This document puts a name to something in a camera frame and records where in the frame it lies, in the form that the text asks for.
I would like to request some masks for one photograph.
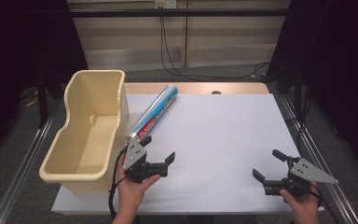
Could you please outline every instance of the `metal bracket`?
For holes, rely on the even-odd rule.
[[[127,171],[133,166],[133,164],[139,161],[142,157],[146,156],[146,154],[147,150],[140,143],[138,143],[136,139],[131,138],[127,145],[127,153],[124,160],[123,170]]]
[[[299,160],[298,163],[290,170],[290,173],[309,181],[338,184],[337,179],[328,175],[323,170],[319,169],[305,159]]]

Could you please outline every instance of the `black wire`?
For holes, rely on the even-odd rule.
[[[110,211],[110,216],[112,217],[112,221],[115,219],[116,217],[116,211],[115,208],[113,206],[113,197],[115,196],[115,191],[117,188],[117,185],[124,180],[125,178],[127,178],[126,176],[122,179],[120,179],[117,183],[116,183],[116,173],[117,173],[117,166],[118,166],[118,161],[120,160],[121,156],[127,152],[127,148],[124,147],[119,153],[118,156],[116,158],[116,163],[115,163],[115,168],[113,170],[113,178],[112,178],[112,187],[109,191],[109,200],[108,200],[108,205],[109,205],[109,211]]]
[[[285,122],[286,122],[286,125],[287,127],[291,126],[292,124],[298,122],[299,123],[299,127],[298,127],[298,132],[297,132],[297,137],[296,137],[296,146],[297,146],[297,150],[298,150],[298,153],[300,155],[300,157],[302,158],[302,153],[301,153],[301,145],[300,145],[300,135],[303,133],[303,129],[305,127],[305,119],[308,115],[308,113],[310,112],[310,92],[309,91],[306,91],[306,95],[305,95],[305,98],[304,98],[304,105],[303,105],[303,108],[302,110],[300,111],[301,114],[299,115],[296,115],[295,118],[293,119],[287,119]]]
[[[187,77],[187,78],[190,78],[190,79],[193,79],[195,81],[198,81],[198,82],[201,82],[201,80],[199,79],[196,79],[195,77],[214,77],[214,78],[222,78],[222,79],[237,79],[237,78],[243,78],[243,77],[249,77],[253,74],[255,74],[258,70],[262,69],[266,64],[269,64],[269,62],[265,62],[265,63],[258,63],[255,65],[255,70],[254,72],[252,73],[249,73],[249,74],[246,74],[246,75],[243,75],[243,76],[238,76],[238,77],[218,77],[218,76],[204,76],[204,75],[194,75],[194,74],[187,74],[187,75],[184,75],[182,74],[181,72],[179,72],[176,67],[173,65],[172,63],[172,60],[171,60],[171,55],[169,53],[169,50],[168,50],[168,44],[167,44],[167,37],[165,35],[165,22],[164,22],[164,18],[163,17],[160,17],[160,26],[161,26],[161,61],[162,61],[162,66],[164,67],[164,69],[174,75],[174,76],[179,76],[179,77]],[[163,55],[162,55],[162,49],[163,49],[163,46],[165,43],[165,49],[167,51],[167,54],[168,54],[168,58],[169,58],[169,61],[170,61],[170,64],[171,64],[171,67],[173,68],[173,70],[175,70],[176,73],[173,73],[171,72],[170,70],[168,70],[168,68],[165,66],[165,63],[164,63],[164,60],[163,60]]]
[[[21,104],[19,104],[18,106],[28,105],[28,104],[30,104],[31,102],[36,102],[38,99],[39,99],[39,98],[36,96],[35,98],[32,98],[32,99],[29,100],[29,101],[26,101],[26,102],[24,102],[24,103],[21,103]]]
[[[196,79],[196,78],[183,75],[182,73],[180,73],[180,72],[175,68],[175,66],[173,65],[172,60],[171,60],[171,54],[170,54],[170,52],[168,51],[167,37],[166,37],[166,35],[165,35],[165,24],[164,24],[165,22],[164,22],[164,18],[163,18],[163,17],[160,17],[160,18],[159,18],[159,23],[160,23],[160,27],[161,27],[161,51],[160,51],[160,52],[161,52],[162,66],[164,67],[164,69],[165,69],[168,73],[170,73],[171,75],[178,76],[178,77],[187,77],[187,78],[193,79],[193,80],[195,80],[195,81],[200,81],[200,80],[198,80],[198,79]],[[173,70],[176,71],[176,73],[171,72],[171,71],[168,70],[168,68],[165,66],[164,57],[163,57],[163,55],[162,55],[162,51],[163,51],[162,49],[163,49],[163,46],[164,46],[164,42],[165,42],[165,49],[166,49],[166,51],[167,51],[168,58],[169,58],[169,60],[170,60],[171,66],[172,66]]]
[[[34,88],[32,91],[28,92],[27,94],[23,95],[22,97],[20,97],[20,99],[24,99],[32,94],[34,94],[37,91],[37,88]]]
[[[315,197],[317,197],[318,199],[319,199],[319,201],[321,202],[321,205],[323,205],[326,209],[327,209],[327,211],[330,213],[330,215],[333,217],[333,219],[335,220],[335,222],[337,223],[337,224],[339,224],[339,221],[338,221],[338,218],[336,217],[336,215],[334,215],[334,213],[333,213],[333,210],[331,209],[331,207],[330,207],[330,205],[328,205],[328,203],[324,200],[324,196],[322,195],[322,191],[318,188],[318,187],[316,187],[315,185],[313,185],[313,184],[311,184],[314,188],[316,188],[316,190],[318,191],[318,194],[315,194],[315,193],[313,193],[312,191],[310,191],[311,192],[311,194],[312,195],[316,195]]]

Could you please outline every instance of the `white table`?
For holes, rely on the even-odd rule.
[[[273,95],[182,94],[180,88],[179,93],[149,133],[153,141],[146,146],[148,161],[164,161],[173,151],[175,161],[168,177],[146,192],[139,215],[291,211],[281,197],[266,196],[262,184],[252,177],[253,168],[266,179],[279,180],[287,175],[286,163],[274,158],[272,149],[298,156]],[[156,96],[128,94],[129,124]],[[52,211],[109,214],[107,198],[107,193],[74,194],[61,187]]]

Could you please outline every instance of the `plastic container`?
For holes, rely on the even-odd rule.
[[[80,193],[110,190],[116,157],[126,144],[124,78],[118,70],[73,75],[64,94],[66,122],[39,170],[45,182]]]

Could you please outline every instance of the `human hand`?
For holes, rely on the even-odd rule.
[[[312,182],[310,191],[317,194],[318,191],[316,182]],[[293,220],[296,224],[318,224],[318,198],[314,195],[307,193],[301,198],[295,198],[286,189],[281,189],[280,194],[283,199],[293,209]]]
[[[117,177],[118,181],[118,211],[115,220],[112,223],[132,223],[139,205],[144,199],[146,190],[159,180],[159,175],[152,175],[147,178],[142,184],[130,181],[126,178],[123,170],[124,159],[126,155],[123,154],[118,161]]]

